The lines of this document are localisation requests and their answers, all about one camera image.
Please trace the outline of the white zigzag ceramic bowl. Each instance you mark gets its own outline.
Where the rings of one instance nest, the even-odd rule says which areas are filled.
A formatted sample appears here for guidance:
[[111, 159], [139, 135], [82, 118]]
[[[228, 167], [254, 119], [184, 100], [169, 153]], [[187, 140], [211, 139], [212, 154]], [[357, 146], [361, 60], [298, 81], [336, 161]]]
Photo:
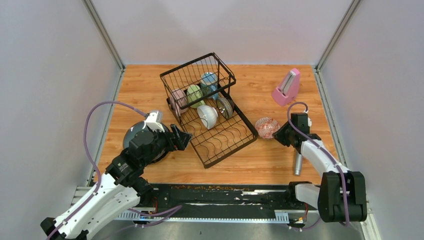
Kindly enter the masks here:
[[218, 121], [218, 112], [214, 107], [209, 105], [201, 105], [197, 107], [196, 110], [201, 122], [207, 130], [215, 127]]

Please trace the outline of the pink ceramic mug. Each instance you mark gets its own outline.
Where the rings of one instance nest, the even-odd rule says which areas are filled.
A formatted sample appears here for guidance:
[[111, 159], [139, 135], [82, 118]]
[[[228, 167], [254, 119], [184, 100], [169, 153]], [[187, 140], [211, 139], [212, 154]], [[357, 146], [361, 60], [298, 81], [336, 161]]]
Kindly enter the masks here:
[[170, 94], [170, 104], [175, 114], [180, 117], [188, 111], [188, 108], [182, 109], [187, 104], [187, 96], [180, 88], [174, 89]]

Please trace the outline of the red and blue patterned bowl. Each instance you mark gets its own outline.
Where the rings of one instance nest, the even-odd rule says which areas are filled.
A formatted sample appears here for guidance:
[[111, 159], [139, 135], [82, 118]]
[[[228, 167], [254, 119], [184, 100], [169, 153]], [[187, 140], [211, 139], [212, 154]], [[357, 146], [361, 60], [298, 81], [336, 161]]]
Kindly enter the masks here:
[[258, 136], [262, 139], [273, 139], [273, 134], [281, 127], [280, 123], [271, 117], [261, 117], [255, 123]]

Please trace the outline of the light green mug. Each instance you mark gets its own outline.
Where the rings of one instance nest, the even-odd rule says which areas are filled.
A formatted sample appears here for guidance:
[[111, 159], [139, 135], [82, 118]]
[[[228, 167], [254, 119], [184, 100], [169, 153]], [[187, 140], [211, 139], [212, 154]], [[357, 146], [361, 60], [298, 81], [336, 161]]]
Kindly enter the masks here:
[[[202, 97], [203, 97], [203, 92], [198, 85], [192, 84], [188, 87], [186, 92], [186, 98], [188, 103], [195, 102], [196, 100], [199, 100]], [[192, 104], [190, 107], [193, 109], [196, 109], [199, 106], [203, 106], [203, 105], [206, 105], [205, 101], [200, 100], [199, 102]]]

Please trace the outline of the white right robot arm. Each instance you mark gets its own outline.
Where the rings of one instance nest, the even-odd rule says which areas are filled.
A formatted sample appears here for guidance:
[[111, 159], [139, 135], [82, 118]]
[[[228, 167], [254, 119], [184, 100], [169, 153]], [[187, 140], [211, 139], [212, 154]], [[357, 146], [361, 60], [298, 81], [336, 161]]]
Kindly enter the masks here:
[[294, 149], [294, 174], [300, 175], [307, 159], [319, 173], [319, 186], [309, 181], [292, 181], [286, 204], [298, 209], [304, 203], [318, 210], [326, 223], [364, 222], [367, 219], [366, 181], [359, 171], [351, 171], [325, 148], [322, 139], [310, 132], [307, 113], [291, 113], [273, 135], [285, 147]]

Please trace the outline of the blue-grey ceramic plate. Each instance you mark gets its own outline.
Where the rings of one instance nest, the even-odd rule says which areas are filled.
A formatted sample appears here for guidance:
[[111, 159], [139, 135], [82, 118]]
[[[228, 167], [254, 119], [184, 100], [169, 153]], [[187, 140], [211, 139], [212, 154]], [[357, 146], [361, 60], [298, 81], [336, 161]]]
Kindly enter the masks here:
[[[144, 121], [137, 122], [133, 126], [131, 126], [127, 132], [125, 133], [125, 136], [123, 138], [122, 146], [124, 149], [129, 147], [130, 140], [132, 140], [138, 132], [145, 132], [149, 131], [148, 127], [146, 126], [146, 123]], [[161, 159], [163, 159], [167, 155], [166, 151], [162, 151], [157, 157], [155, 157], [151, 164], [159, 162]]]

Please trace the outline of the patterned ceramic bowl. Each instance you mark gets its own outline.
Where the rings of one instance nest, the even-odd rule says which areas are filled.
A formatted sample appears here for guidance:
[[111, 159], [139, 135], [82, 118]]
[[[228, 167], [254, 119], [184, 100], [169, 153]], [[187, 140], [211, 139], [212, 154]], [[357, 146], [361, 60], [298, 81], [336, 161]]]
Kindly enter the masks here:
[[233, 116], [235, 103], [231, 99], [226, 97], [219, 97], [216, 100], [216, 105], [219, 112], [226, 120]]

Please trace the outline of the blue butterfly mug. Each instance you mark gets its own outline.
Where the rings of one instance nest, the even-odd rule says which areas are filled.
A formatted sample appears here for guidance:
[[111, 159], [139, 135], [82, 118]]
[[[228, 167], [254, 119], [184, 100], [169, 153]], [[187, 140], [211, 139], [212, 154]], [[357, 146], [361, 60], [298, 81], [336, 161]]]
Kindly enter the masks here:
[[205, 72], [200, 79], [200, 87], [204, 96], [218, 89], [218, 77], [213, 72]]

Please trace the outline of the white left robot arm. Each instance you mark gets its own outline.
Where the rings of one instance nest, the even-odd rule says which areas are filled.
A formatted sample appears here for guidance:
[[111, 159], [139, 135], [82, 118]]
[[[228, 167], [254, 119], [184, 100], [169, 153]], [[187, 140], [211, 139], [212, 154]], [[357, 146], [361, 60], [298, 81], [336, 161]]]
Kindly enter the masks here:
[[142, 178], [146, 166], [168, 153], [183, 151], [193, 135], [175, 124], [164, 131], [147, 125], [127, 132], [127, 147], [106, 168], [98, 182], [70, 209], [45, 218], [40, 226], [48, 240], [91, 240], [122, 212], [153, 201], [153, 188]]

